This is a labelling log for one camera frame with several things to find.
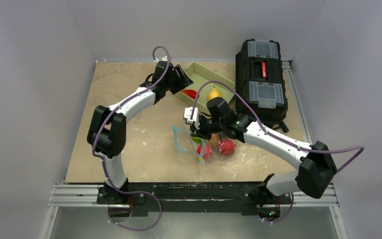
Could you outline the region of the red orange fake tomato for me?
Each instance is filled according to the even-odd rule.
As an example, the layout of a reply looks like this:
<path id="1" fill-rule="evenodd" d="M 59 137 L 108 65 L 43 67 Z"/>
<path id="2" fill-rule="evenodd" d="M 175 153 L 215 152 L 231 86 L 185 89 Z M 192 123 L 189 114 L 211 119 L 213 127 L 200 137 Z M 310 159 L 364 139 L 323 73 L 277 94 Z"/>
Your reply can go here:
<path id="1" fill-rule="evenodd" d="M 197 91 L 195 91 L 195 90 L 192 90 L 192 89 L 184 89 L 184 90 L 182 90 L 181 92 L 182 92 L 183 94 L 185 94 L 186 96 L 192 98 L 193 100 L 199 98 L 199 94 L 198 94 Z"/>

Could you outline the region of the clear zip bag blue seal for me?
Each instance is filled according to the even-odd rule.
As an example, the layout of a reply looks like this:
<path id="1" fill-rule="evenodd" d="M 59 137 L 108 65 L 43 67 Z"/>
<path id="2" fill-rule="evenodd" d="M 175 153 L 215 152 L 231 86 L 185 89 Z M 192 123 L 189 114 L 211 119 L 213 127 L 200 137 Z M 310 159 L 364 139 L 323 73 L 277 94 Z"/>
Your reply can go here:
<path id="1" fill-rule="evenodd" d="M 175 126 L 172 127 L 172 130 L 173 130 L 174 144 L 175 144 L 176 149 L 181 153 L 188 153 L 188 154 L 194 155 L 194 157 L 198 159 L 199 164 L 212 163 L 216 160 L 224 159 L 226 157 L 233 155 L 233 154 L 232 155 L 221 155 L 219 152 L 219 148 L 215 148 L 215 149 L 212 148 L 213 155 L 209 159 L 200 161 L 198 153 L 197 153 L 197 148 L 200 144 L 195 144 L 192 142 L 192 140 L 191 140 L 192 135 L 191 135 L 190 130 L 186 127 L 175 127 Z M 220 140 L 230 139 L 224 133 L 218 133 L 218 134 L 219 134 Z M 204 143 L 208 144 L 208 140 L 203 139 L 202 144 L 204 144 Z"/>

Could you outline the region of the yellow fake lemon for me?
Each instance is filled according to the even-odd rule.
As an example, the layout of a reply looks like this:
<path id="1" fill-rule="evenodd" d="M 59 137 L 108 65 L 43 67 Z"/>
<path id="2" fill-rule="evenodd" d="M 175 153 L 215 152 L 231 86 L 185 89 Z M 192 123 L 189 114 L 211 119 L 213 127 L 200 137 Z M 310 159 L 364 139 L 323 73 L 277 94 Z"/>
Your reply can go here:
<path id="1" fill-rule="evenodd" d="M 207 101 L 211 101 L 215 98 L 222 98 L 223 94 L 220 92 L 220 90 L 216 87 L 213 86 L 213 88 L 209 91 L 207 95 Z"/>

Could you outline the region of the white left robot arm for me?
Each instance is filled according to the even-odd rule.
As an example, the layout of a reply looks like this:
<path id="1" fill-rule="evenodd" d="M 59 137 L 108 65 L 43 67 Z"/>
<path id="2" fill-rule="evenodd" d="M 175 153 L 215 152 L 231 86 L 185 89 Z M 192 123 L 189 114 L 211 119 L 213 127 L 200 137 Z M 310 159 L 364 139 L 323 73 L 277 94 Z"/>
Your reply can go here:
<path id="1" fill-rule="evenodd" d="M 87 142 L 92 155 L 100 159 L 105 184 L 110 186 L 109 197 L 117 204 L 128 199 L 127 182 L 121 153 L 126 145 L 126 126 L 140 112 L 155 105 L 167 92 L 176 94 L 193 84 L 180 65 L 169 61 L 157 63 L 154 73 L 147 76 L 135 92 L 110 107 L 95 108 Z"/>

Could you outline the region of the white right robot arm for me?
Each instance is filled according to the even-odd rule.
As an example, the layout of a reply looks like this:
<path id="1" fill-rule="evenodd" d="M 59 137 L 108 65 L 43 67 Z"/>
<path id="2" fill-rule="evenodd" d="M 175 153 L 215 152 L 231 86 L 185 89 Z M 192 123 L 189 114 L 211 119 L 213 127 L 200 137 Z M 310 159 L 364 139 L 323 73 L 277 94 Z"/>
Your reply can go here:
<path id="1" fill-rule="evenodd" d="M 303 192 L 319 199 L 337 174 L 337 168 L 326 144 L 315 144 L 292 139 L 263 127 L 247 114 L 237 115 L 220 97 L 207 103 L 209 113 L 196 108 L 184 110 L 191 134 L 209 139 L 213 133 L 224 133 L 228 138 L 257 146 L 290 164 L 294 171 L 268 176 L 259 189 L 260 198 L 267 203 L 279 195 Z"/>

